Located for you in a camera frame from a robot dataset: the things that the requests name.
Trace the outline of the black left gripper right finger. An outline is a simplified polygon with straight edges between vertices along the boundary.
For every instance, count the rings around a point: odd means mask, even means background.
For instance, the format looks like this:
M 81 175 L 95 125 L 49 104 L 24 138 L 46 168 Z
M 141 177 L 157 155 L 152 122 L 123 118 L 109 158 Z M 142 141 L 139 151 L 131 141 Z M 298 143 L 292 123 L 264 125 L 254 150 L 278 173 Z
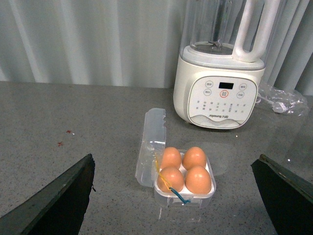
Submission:
M 251 167 L 276 232 L 279 235 L 311 235 L 313 185 L 264 154 Z

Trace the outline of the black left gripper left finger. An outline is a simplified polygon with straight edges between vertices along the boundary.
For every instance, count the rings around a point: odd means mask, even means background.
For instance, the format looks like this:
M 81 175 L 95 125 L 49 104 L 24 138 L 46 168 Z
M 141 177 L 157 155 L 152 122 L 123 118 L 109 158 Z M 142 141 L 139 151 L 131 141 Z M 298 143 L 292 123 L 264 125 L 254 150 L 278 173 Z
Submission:
M 0 219 L 2 235 L 77 235 L 93 188 L 95 161 L 87 154 Z

